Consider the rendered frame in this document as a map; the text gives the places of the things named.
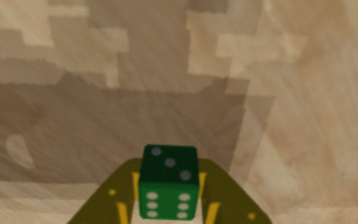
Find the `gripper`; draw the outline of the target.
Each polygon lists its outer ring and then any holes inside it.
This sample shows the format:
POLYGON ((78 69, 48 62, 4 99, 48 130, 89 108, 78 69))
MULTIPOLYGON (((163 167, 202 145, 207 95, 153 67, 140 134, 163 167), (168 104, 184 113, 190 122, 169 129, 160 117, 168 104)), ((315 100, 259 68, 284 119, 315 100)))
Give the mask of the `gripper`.
MULTIPOLYGON (((67 224, 131 224, 142 158, 118 167, 67 224)), ((272 224, 220 166, 198 158, 203 224, 272 224)))

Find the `green die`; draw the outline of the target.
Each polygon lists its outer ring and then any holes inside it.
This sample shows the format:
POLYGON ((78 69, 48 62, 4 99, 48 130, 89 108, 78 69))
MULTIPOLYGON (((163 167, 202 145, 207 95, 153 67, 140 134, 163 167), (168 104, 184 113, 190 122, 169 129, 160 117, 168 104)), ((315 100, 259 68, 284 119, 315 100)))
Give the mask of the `green die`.
POLYGON ((137 186, 142 219, 192 221, 200 192, 197 149, 146 145, 137 186))

